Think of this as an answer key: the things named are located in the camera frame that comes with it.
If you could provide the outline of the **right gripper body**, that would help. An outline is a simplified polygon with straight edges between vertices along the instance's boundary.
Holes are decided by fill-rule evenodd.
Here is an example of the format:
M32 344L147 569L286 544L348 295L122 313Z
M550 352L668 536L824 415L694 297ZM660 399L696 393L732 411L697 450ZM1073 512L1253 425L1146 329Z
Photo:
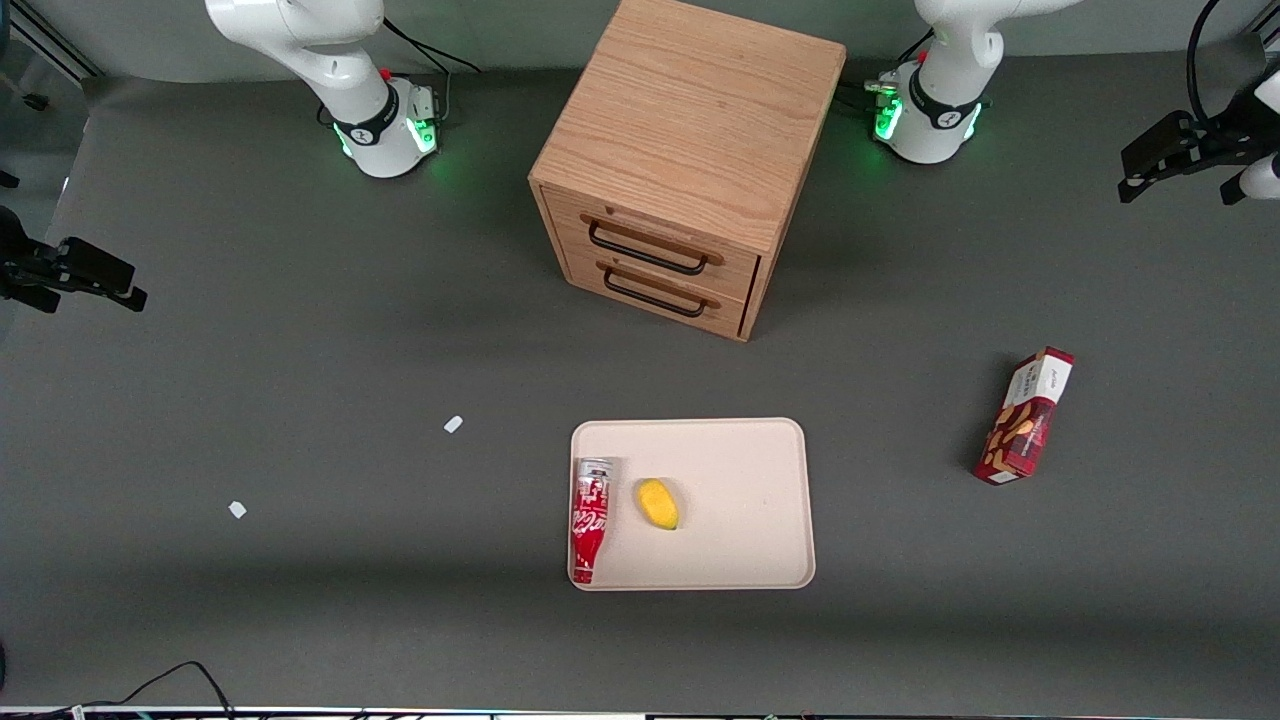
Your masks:
M51 283L61 275L61 270L55 268L60 255L59 246L29 237L19 217L1 206L3 299L15 300L41 313L55 313L61 296Z

